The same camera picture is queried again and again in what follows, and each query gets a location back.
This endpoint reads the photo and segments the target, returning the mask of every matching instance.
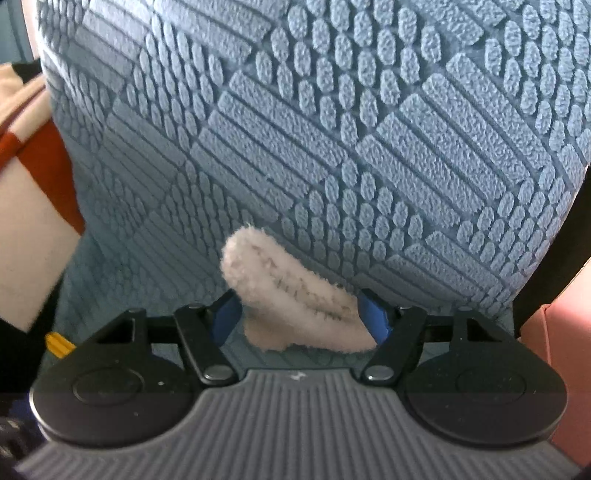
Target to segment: metal rivet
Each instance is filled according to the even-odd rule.
[[[386,365],[372,365],[364,375],[370,382],[386,382],[394,376],[394,370]]]
[[[234,375],[232,370],[227,365],[212,365],[205,369],[203,376],[212,382],[225,382],[230,380]]]

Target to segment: orange fabric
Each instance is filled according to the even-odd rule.
[[[0,135],[0,171],[16,156],[22,142],[12,132]]]
[[[53,121],[41,127],[17,156],[56,211],[82,234],[85,224],[76,200],[72,164]]]
[[[591,462],[591,262],[549,306],[522,327],[521,339],[563,378],[569,402],[552,442],[579,465]]]

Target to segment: black strap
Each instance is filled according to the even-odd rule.
[[[37,59],[28,63],[13,63],[12,69],[23,83],[27,83],[41,73],[41,60]]]

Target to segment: beige fabric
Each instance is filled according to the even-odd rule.
[[[79,238],[12,159],[0,171],[0,318],[31,327]]]
[[[51,118],[50,93],[43,90],[31,100],[28,108],[12,122],[10,131],[25,143]]]
[[[37,0],[22,0],[22,14],[25,17],[25,25],[27,27],[27,35],[29,43],[31,44],[31,51],[33,57],[38,58],[39,52],[37,48]]]
[[[21,78],[14,73],[9,63],[0,65],[0,105],[22,88]]]

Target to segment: white fuzz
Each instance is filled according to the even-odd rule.
[[[253,345],[275,351],[306,345],[346,353],[375,347],[356,299],[304,268],[263,231],[243,227],[228,238],[221,269],[247,307],[244,329]]]

